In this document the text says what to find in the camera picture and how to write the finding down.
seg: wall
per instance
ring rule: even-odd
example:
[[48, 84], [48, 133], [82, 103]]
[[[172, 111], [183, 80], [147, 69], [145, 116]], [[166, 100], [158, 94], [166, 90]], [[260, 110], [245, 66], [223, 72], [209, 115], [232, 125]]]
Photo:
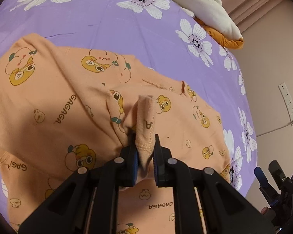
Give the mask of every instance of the wall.
[[[293, 3], [284, 0], [247, 29], [243, 38], [244, 48], [233, 54], [241, 66], [256, 134], [261, 134], [290, 122], [278, 85], [285, 82], [293, 99]], [[268, 165], [272, 160], [292, 176], [293, 127], [258, 137], [257, 148], [258, 166], [271, 184]], [[257, 180], [247, 199], [257, 209], [267, 205]]]

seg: power strip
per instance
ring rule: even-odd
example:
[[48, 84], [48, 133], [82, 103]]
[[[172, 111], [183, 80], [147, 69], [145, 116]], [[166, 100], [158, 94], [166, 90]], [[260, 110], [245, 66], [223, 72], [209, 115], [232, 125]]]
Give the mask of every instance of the power strip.
[[283, 97], [285, 105], [287, 107], [287, 110], [288, 110], [288, 113], [290, 116], [290, 120], [293, 121], [293, 100], [291, 98], [289, 90], [288, 90], [287, 86], [285, 85], [285, 83], [280, 84], [278, 87], [281, 91], [282, 97]]

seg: bed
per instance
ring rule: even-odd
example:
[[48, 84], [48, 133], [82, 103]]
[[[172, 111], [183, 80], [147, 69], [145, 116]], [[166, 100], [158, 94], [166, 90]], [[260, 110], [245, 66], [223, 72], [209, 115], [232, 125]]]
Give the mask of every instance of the bed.
[[[131, 0], [4, 0], [0, 6], [0, 57], [24, 35], [38, 33], [57, 46], [134, 54], [145, 66], [185, 80], [221, 113], [231, 156], [230, 182], [246, 196], [255, 176], [257, 146], [238, 62], [208, 34], [188, 44], [196, 22], [166, 0], [134, 11]], [[0, 212], [6, 220], [8, 190], [0, 176]]]

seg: purple bed sheet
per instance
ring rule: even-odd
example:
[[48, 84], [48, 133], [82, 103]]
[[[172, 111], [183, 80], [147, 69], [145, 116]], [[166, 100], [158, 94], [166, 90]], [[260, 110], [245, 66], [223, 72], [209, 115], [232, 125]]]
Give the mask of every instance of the purple bed sheet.
[[[246, 196], [257, 145], [236, 59], [171, 0], [4, 0], [0, 57], [22, 36], [38, 33], [58, 46], [134, 54], [155, 71], [185, 80], [221, 114], [231, 184]], [[0, 211], [7, 219], [0, 176]]]

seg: cartoon eye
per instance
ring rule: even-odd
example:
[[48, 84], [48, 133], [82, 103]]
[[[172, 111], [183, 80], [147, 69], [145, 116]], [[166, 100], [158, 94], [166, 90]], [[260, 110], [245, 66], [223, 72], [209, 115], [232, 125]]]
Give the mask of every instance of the cartoon eye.
[[87, 164], [91, 164], [92, 163], [92, 157], [91, 156], [87, 156], [86, 163]]
[[99, 72], [102, 72], [102, 71], [104, 71], [104, 68], [101, 66], [96, 66], [96, 70]]
[[29, 71], [33, 70], [34, 68], [35, 68], [35, 65], [31, 64], [26, 68], [26, 71], [29, 72]]
[[17, 73], [15, 74], [14, 79], [15, 79], [15, 80], [19, 80], [20, 78], [22, 78], [23, 74], [24, 74], [23, 71], [19, 71], [19, 72], [17, 72]]
[[116, 91], [113, 93], [113, 98], [115, 98], [117, 101], [119, 101], [121, 98], [121, 94], [118, 91]]
[[94, 61], [93, 60], [87, 60], [86, 64], [89, 66], [94, 66]]
[[77, 160], [77, 162], [76, 162], [76, 165], [77, 165], [77, 167], [79, 168], [79, 167], [82, 167], [83, 166], [83, 161], [81, 160], [81, 159], [78, 159]]

